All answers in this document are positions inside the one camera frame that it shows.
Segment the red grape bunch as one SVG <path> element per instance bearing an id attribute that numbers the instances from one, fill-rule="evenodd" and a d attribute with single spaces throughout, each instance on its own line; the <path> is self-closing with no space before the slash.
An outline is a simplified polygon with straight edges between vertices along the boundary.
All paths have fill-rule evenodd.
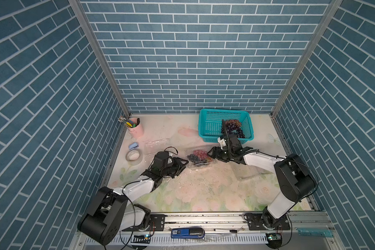
<path id="1" fill-rule="evenodd" d="M 207 155 L 207 152 L 204 151 L 204 150 L 195 150 L 195 151 L 193 152 L 193 154 L 199 156 L 200 159 L 202 160 L 202 162 L 205 162 L 205 163 L 206 163 L 206 162 L 211 162 L 211 161 L 212 161 L 212 158 L 209 157 L 209 156 Z"/>

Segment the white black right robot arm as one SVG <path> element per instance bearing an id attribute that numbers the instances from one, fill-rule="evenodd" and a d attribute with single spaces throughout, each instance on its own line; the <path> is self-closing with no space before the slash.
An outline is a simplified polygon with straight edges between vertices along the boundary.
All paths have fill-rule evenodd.
<path id="1" fill-rule="evenodd" d="M 312 195 L 318 187 L 318 180 L 311 169 L 295 154 L 282 157 L 266 154 L 251 147 L 215 146 L 207 155 L 225 163 L 232 161 L 254 166 L 276 175 L 280 191 L 266 206 L 261 216 L 262 223 L 267 229 L 277 227 L 291 208 Z"/>

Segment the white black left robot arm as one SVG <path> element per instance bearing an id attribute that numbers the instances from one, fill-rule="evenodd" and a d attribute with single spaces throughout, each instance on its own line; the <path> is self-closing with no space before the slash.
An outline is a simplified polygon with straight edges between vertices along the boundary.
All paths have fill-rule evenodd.
<path id="1" fill-rule="evenodd" d="M 151 229 L 150 209 L 135 203 L 138 198 L 155 191 L 166 178 L 179 176 L 189 161 L 159 152 L 135 181 L 120 188 L 100 188 L 90 201 L 77 229 L 102 246 L 109 244 L 123 230 Z"/>

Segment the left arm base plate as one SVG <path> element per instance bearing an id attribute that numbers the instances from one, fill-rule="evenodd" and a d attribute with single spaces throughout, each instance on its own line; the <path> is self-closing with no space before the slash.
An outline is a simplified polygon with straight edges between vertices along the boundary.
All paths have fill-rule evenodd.
<path id="1" fill-rule="evenodd" d="M 150 215 L 149 218 L 144 218 L 140 225 L 132 225 L 129 228 L 122 229 L 123 232 L 130 231 L 143 231 L 143 232 L 161 232 L 164 230 L 165 226 L 165 215 L 163 214 L 154 214 Z"/>

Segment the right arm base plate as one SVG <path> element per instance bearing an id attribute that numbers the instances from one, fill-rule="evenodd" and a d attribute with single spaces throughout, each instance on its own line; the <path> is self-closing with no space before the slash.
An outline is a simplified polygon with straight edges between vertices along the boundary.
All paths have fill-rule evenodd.
<path id="1" fill-rule="evenodd" d="M 243 219 L 247 222 L 249 230 L 290 230 L 291 224 L 287 215 L 275 219 L 269 214 L 245 213 Z"/>

